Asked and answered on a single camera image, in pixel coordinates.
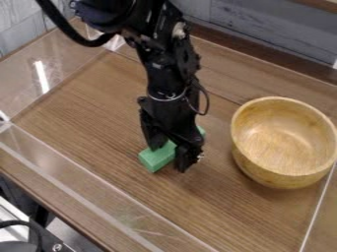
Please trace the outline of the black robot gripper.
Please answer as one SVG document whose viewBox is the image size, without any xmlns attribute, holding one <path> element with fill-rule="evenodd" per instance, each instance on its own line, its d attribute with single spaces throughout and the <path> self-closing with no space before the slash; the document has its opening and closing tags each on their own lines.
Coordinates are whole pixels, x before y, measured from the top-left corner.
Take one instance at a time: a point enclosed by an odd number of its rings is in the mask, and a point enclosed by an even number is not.
<svg viewBox="0 0 337 252">
<path fill-rule="evenodd" d="M 166 145 L 169 138 L 193 138 L 197 113 L 181 98 L 176 101 L 158 101 L 150 96 L 141 96 L 137 102 L 144 137 L 154 152 Z M 204 143 L 180 144 L 176 148 L 176 169 L 185 173 L 204 157 Z"/>
</svg>

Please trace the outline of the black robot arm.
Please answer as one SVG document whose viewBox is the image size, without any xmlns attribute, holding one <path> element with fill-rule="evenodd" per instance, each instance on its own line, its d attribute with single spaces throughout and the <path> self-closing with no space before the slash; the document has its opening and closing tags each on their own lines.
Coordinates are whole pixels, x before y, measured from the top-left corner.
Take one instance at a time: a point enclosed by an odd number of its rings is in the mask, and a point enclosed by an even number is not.
<svg viewBox="0 0 337 252">
<path fill-rule="evenodd" d="M 148 77 L 140 105 L 148 147 L 176 144 L 176 168 L 186 171 L 201 158 L 205 137 L 197 126 L 201 92 L 190 26 L 170 0 L 73 0 L 77 16 L 97 31 L 120 34 L 137 51 Z"/>
</svg>

